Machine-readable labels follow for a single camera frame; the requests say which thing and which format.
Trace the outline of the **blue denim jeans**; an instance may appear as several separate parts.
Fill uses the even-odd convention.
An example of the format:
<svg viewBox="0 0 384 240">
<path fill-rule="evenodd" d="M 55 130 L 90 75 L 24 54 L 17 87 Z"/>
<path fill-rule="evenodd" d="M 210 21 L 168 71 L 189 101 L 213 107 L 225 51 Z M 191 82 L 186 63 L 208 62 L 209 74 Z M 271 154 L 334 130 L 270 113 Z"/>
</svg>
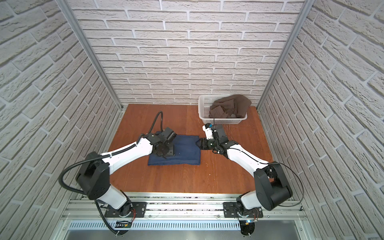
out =
<svg viewBox="0 0 384 240">
<path fill-rule="evenodd" d="M 199 136 L 178 135 L 173 141 L 175 155 L 166 158 L 150 155 L 148 166 L 200 165 L 201 150 L 196 145 L 199 139 Z"/>
</svg>

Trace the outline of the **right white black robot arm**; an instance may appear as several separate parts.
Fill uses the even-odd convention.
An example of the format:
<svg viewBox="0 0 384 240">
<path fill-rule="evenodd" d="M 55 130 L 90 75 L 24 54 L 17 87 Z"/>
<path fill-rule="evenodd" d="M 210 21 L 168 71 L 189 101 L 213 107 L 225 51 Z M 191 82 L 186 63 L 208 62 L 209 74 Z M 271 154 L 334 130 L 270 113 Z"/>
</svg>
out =
<svg viewBox="0 0 384 240">
<path fill-rule="evenodd" d="M 229 140 L 222 125 L 205 124 L 202 129 L 206 136 L 196 142 L 201 150 L 223 155 L 254 177 L 255 190 L 240 195 L 234 205 L 240 218 L 247 218 L 254 209 L 271 211 L 283 207 L 292 197 L 292 188 L 280 163 L 262 160 L 238 142 Z"/>
</svg>

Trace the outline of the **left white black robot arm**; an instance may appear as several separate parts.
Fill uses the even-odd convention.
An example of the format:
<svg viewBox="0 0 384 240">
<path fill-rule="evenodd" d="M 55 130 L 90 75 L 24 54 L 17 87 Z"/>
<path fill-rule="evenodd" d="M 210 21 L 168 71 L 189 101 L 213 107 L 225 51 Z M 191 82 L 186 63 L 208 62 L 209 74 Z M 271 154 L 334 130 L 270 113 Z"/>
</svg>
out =
<svg viewBox="0 0 384 240">
<path fill-rule="evenodd" d="M 108 204 L 120 217 L 133 212 L 132 201 L 110 182 L 110 175 L 121 167 L 151 154 L 159 157 L 174 156 L 173 140 L 177 134 L 170 128 L 139 137 L 139 140 L 117 150 L 87 156 L 77 176 L 77 183 L 90 200 Z"/>
</svg>

